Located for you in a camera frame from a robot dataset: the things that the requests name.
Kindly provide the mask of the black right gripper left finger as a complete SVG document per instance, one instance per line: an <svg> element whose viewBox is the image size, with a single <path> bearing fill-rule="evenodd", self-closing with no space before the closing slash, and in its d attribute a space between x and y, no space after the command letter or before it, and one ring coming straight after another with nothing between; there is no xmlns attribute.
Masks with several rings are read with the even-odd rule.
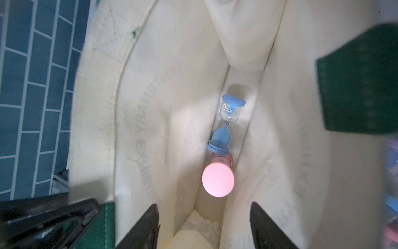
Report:
<svg viewBox="0 0 398 249"><path fill-rule="evenodd" d="M156 249L160 224L157 204L152 204L116 249Z"/></svg>

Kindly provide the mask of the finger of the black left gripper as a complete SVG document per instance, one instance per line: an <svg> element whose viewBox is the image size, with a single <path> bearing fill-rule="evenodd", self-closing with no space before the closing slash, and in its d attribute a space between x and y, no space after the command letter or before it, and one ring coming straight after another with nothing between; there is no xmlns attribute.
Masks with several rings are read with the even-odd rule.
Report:
<svg viewBox="0 0 398 249"><path fill-rule="evenodd" d="M97 200L68 194L1 201L2 249L72 249L101 213Z"/></svg>

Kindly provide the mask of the cream canvas tote bag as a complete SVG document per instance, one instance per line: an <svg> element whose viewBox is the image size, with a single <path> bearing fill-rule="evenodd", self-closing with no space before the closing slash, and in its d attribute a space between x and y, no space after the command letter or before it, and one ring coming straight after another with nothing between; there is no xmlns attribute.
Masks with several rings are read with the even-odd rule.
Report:
<svg viewBox="0 0 398 249"><path fill-rule="evenodd" d="M235 184L202 174L222 96ZM379 249L398 134L397 1L101 1L76 75L70 202L111 248L152 204L159 249L253 249L253 202L300 249Z"/></svg>

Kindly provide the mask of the blue hourglass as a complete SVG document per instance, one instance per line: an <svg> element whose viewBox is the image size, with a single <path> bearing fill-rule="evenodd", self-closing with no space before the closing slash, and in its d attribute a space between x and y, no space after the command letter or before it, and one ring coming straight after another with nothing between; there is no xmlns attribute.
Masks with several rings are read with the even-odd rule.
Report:
<svg viewBox="0 0 398 249"><path fill-rule="evenodd" d="M222 96L222 105L219 111L222 126L213 131L207 144L208 150L221 156L230 154L232 135L229 126L238 121L240 111L245 105L246 101L238 97L227 94Z"/></svg>

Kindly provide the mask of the large pink hourglass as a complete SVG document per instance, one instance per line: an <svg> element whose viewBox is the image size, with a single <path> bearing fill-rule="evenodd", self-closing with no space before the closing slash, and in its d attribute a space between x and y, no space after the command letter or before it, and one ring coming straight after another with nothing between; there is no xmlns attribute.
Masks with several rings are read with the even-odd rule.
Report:
<svg viewBox="0 0 398 249"><path fill-rule="evenodd" d="M232 166L230 155L213 154L210 164L202 174L203 187L211 196L222 198L233 190L235 177Z"/></svg>

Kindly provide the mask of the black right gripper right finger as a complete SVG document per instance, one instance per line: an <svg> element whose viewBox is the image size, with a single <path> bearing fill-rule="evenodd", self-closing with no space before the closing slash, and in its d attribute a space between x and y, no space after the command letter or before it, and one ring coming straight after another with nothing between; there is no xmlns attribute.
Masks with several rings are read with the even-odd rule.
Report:
<svg viewBox="0 0 398 249"><path fill-rule="evenodd" d="M250 226L256 249L298 249L257 202L251 204Z"/></svg>

